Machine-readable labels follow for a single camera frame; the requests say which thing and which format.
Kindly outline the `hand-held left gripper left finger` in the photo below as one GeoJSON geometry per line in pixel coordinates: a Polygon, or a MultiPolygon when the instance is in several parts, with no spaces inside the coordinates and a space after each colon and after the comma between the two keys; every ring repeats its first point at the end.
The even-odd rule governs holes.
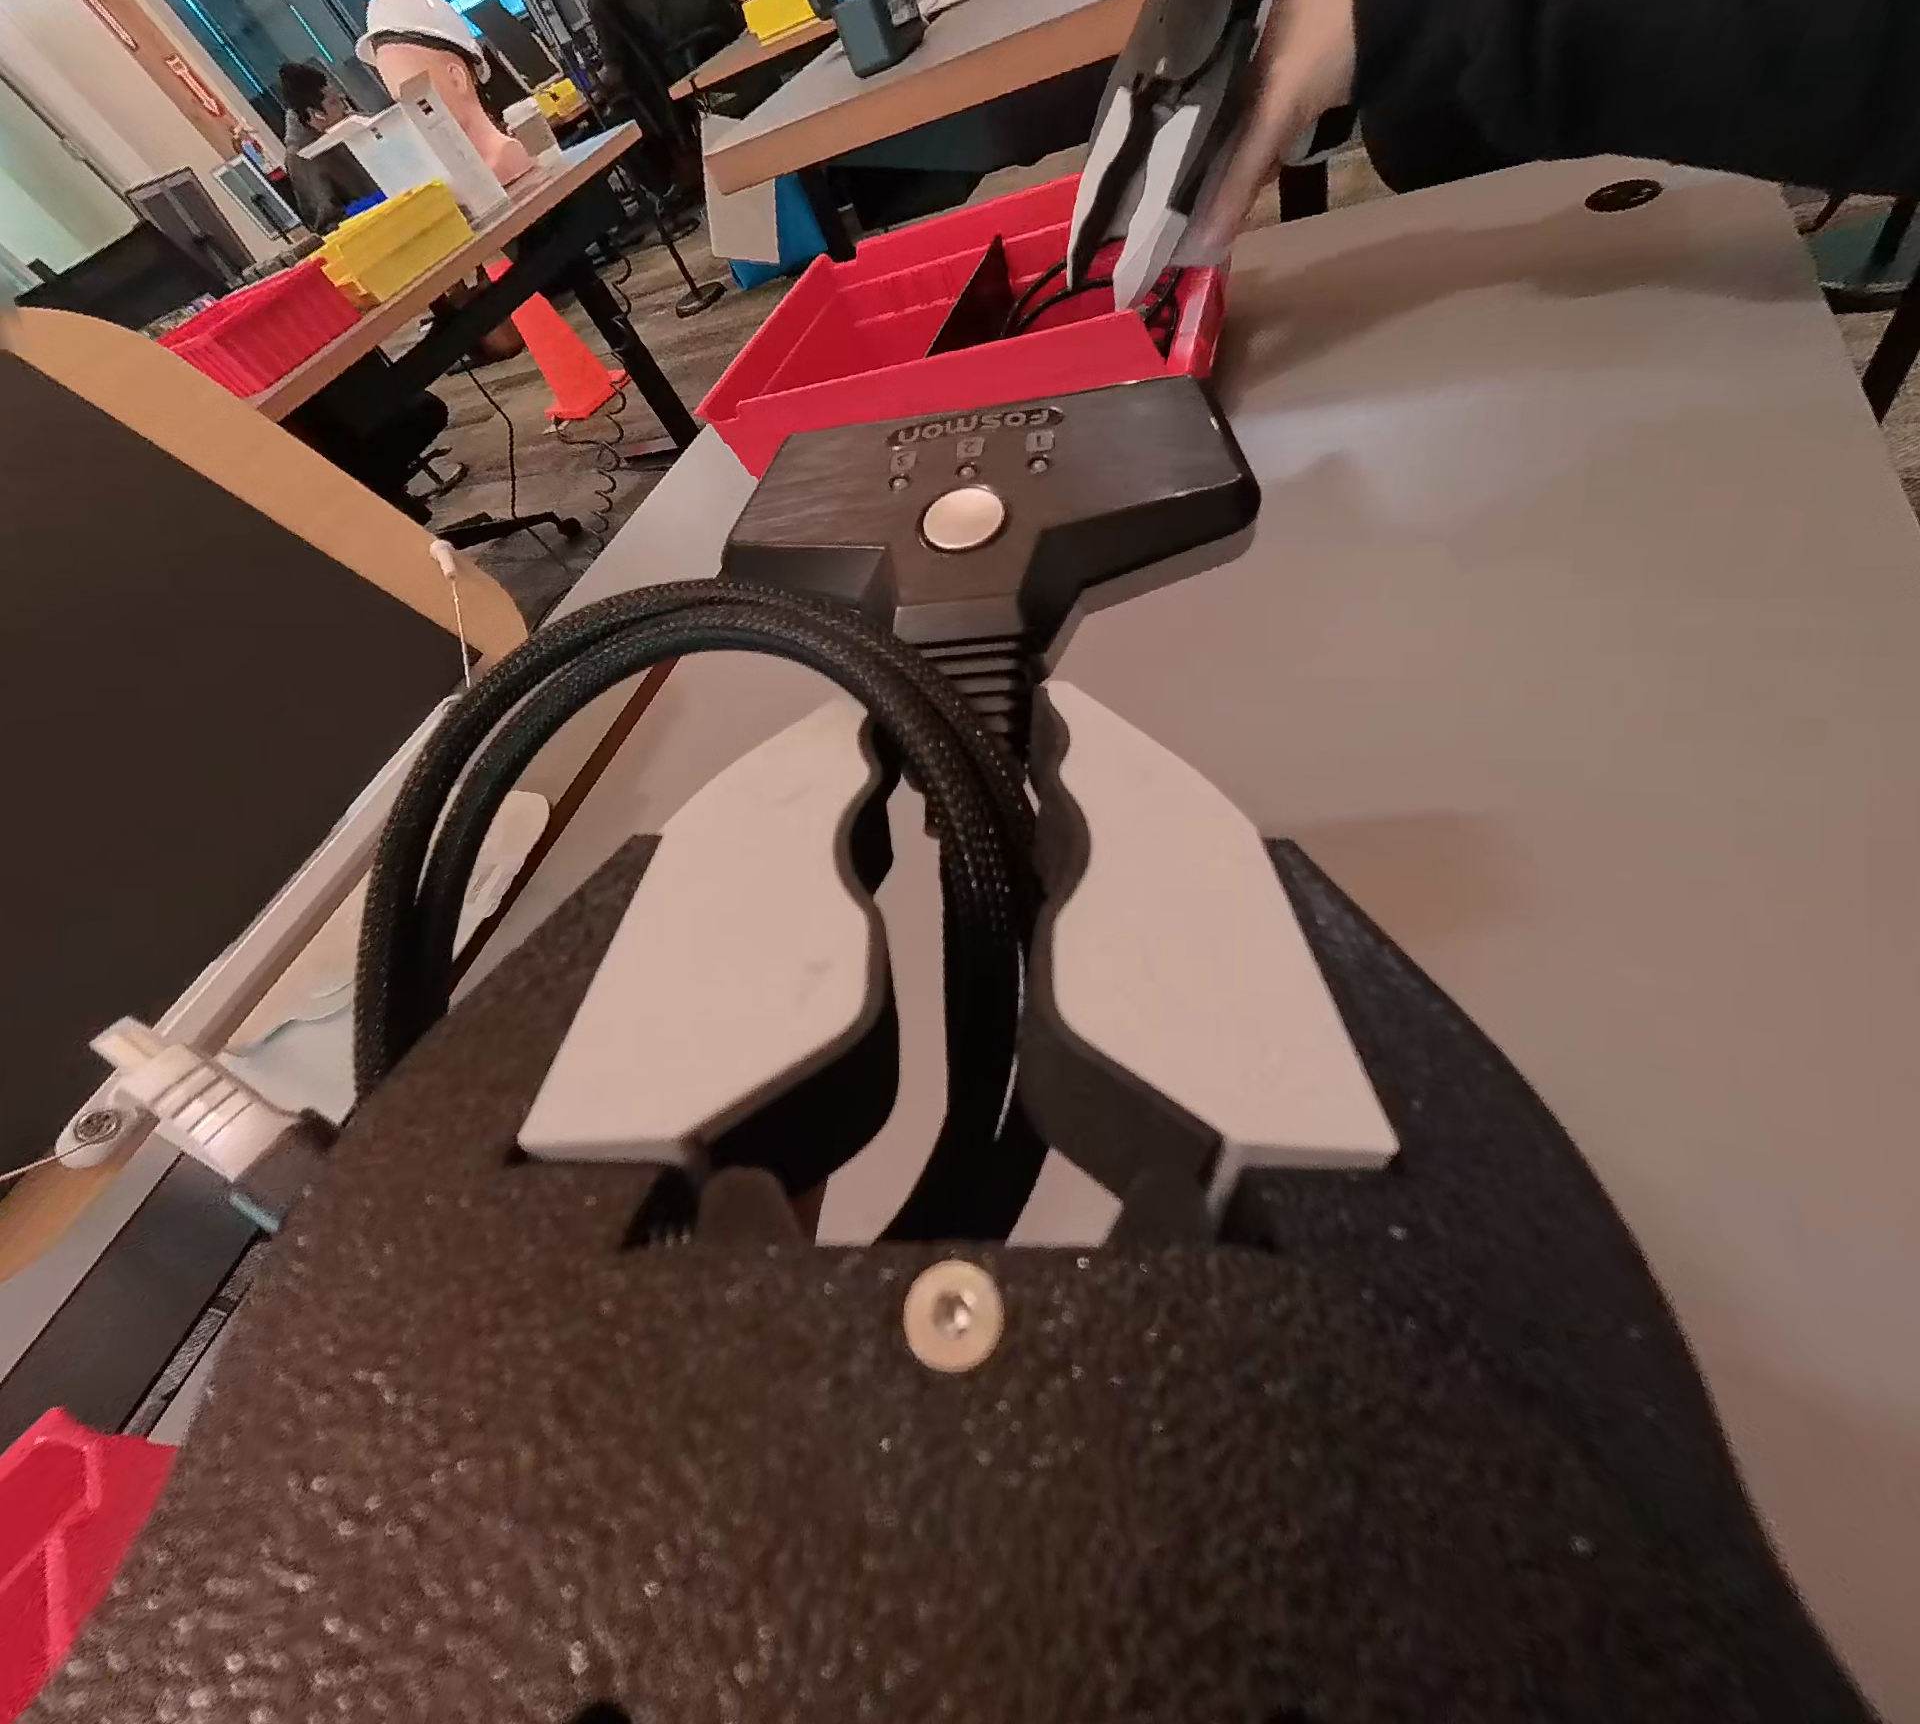
{"type": "Polygon", "coordinates": [[[712,776],[666,822],[526,1111],[538,1162],[701,1167],[747,1119],[820,1083],[876,1119],[823,1128],[826,1167],[898,1092],[894,974],[855,824],[890,792],[862,708],[818,708],[712,776]]]}

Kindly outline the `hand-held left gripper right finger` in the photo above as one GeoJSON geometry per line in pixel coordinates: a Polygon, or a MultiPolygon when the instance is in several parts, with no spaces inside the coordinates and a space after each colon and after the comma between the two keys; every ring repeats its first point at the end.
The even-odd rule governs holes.
{"type": "Polygon", "coordinates": [[[1043,681],[1029,730],[1034,1131],[1114,1196],[1171,1180],[1213,1219],[1249,1171],[1390,1166],[1398,1133],[1253,820],[1075,683],[1043,681]]]}

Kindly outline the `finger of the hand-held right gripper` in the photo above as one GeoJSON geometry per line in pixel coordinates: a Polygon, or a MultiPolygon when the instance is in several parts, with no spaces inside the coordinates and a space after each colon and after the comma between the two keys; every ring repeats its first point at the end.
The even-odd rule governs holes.
{"type": "Polygon", "coordinates": [[[1243,126],[1246,104],[1120,104],[1114,175],[1114,303],[1140,307],[1188,236],[1213,168],[1243,126]]]}
{"type": "Polygon", "coordinates": [[[1114,236],[1114,206],[1120,191],[1120,179],[1114,173],[1120,104],[1166,107],[1166,104],[1153,100],[1151,92],[1137,86],[1121,86],[1111,94],[1109,104],[1102,111],[1077,177],[1068,224],[1065,281],[1074,288],[1092,278],[1094,261],[1102,250],[1114,241],[1120,243],[1114,236]]]}

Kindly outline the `red plastic bin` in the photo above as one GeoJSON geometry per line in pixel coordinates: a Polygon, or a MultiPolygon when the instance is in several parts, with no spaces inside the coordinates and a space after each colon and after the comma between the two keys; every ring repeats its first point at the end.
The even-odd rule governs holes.
{"type": "Polygon", "coordinates": [[[976,199],[815,253],[695,405],[740,466],[761,474],[780,446],[834,426],[1010,407],[1148,378],[1211,372],[1227,307],[1224,267],[1179,271],[1145,309],[1115,307],[1115,250],[1063,296],[1075,177],[976,199]],[[945,309],[1001,234],[1023,283],[996,343],[926,358],[945,309]]]}
{"type": "Polygon", "coordinates": [[[213,300],[155,343],[231,396],[250,399],[353,329],[364,307],[318,256],[213,300]]]}
{"type": "Polygon", "coordinates": [[[107,1591],[177,1449],[48,1408],[2,1454],[2,1718],[18,1719],[107,1591]]]}

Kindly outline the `grey desk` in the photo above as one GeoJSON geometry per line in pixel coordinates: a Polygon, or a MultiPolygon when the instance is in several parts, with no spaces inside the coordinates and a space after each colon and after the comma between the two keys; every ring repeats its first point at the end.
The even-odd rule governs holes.
{"type": "Polygon", "coordinates": [[[1915,522],[1784,207],[1249,238],[1229,562],[1062,678],[1283,842],[1404,1162],[1098,1242],[637,1238],[511,1160],[643,866],[266,1252],[63,1719],[1915,1719],[1915,522]]]}

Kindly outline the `person's right hand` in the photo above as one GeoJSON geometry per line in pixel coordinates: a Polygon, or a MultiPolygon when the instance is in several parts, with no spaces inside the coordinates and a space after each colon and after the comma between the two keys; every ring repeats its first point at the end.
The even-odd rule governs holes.
{"type": "Polygon", "coordinates": [[[1179,267],[1213,267],[1258,195],[1305,151],[1328,111],[1351,102],[1353,0],[1269,0],[1246,65],[1234,127],[1174,250],[1179,267]]]}

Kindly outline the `grey office table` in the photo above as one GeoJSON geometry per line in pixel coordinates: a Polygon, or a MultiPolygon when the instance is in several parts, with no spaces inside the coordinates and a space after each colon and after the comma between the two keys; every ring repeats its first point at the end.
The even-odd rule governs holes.
{"type": "Polygon", "coordinates": [[[501,279],[487,283],[390,365],[382,388],[374,391],[371,409],[384,411],[396,399],[427,391],[529,298],[563,291],[578,302],[623,372],[630,399],[643,404],[662,432],[660,442],[630,448],[625,462],[672,463],[701,426],[640,337],[621,298],[592,261],[598,248],[612,246],[613,232],[623,224],[612,175],[637,142],[637,127],[621,123],[563,151],[554,168],[521,177],[456,251],[261,391],[236,398],[192,365],[174,361],[162,390],[138,393],[136,415],[190,415],[196,423],[209,423],[209,411],[230,407],[247,407],[266,419],[298,414],[409,319],[421,317],[431,300],[469,271],[479,271],[494,256],[507,256],[510,267],[501,279]]]}
{"type": "Polygon", "coordinates": [[[761,261],[784,175],[827,246],[967,201],[990,175],[1062,159],[1092,133],[1143,0],[959,0],[898,65],[857,77],[830,42],[701,153],[713,253],[761,261]]]}

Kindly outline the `teal power station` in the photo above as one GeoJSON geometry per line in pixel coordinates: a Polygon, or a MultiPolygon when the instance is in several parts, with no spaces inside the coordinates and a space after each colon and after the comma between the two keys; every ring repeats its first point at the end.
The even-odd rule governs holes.
{"type": "Polygon", "coordinates": [[[903,63],[927,30],[917,0],[832,0],[830,16],[855,80],[874,80],[903,63]]]}

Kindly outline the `white plastic clamp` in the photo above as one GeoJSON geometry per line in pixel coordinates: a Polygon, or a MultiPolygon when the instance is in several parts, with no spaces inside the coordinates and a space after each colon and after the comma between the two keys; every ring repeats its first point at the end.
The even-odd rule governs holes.
{"type": "Polygon", "coordinates": [[[303,1123],[261,1095],[220,1058],[124,1015],[90,1040],[105,1080],[66,1122],[54,1160],[66,1169],[102,1167],[155,1136],[168,1149],[240,1184],[303,1123]]]}

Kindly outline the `orange traffic cone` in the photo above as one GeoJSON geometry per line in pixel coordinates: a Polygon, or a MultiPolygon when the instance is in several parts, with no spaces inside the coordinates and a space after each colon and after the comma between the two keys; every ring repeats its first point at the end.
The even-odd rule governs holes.
{"type": "Polygon", "coordinates": [[[623,396],[627,375],[599,359],[546,296],[526,296],[510,322],[540,369],[551,426],[594,417],[623,396]]]}

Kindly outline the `black office chair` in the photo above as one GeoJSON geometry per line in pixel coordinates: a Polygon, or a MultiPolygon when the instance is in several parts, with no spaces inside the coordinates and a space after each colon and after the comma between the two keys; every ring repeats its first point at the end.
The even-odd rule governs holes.
{"type": "Polygon", "coordinates": [[[399,508],[415,502],[413,480],[449,423],[443,398],[409,390],[378,348],[318,391],[305,415],[332,463],[399,508]]]}

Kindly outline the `mannequin head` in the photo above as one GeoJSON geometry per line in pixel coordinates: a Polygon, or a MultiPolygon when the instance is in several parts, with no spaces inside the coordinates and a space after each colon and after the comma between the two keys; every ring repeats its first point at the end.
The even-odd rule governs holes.
{"type": "Polygon", "coordinates": [[[427,111],[460,131],[499,186],[534,173],[534,151],[492,119],[465,52],[418,35],[387,35],[371,46],[371,68],[393,102],[423,97],[427,111]]]}

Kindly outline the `white appliance box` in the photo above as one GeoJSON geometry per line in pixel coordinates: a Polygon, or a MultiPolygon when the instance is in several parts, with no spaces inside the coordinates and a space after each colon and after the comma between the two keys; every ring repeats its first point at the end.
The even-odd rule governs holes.
{"type": "Polygon", "coordinates": [[[351,155],[384,197],[443,177],[467,224],[479,225],[505,207],[501,186],[457,127],[434,116],[423,97],[408,96],[374,113],[349,113],[299,151],[318,159],[332,151],[351,155]]]}

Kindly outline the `white hard hat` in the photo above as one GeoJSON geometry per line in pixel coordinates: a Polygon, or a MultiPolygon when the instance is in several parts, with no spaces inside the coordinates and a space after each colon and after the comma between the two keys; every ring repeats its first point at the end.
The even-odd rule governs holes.
{"type": "Polygon", "coordinates": [[[479,31],[447,0],[368,0],[353,56],[374,69],[376,52],[393,42],[451,52],[467,59],[475,81],[492,77],[479,31]]]}

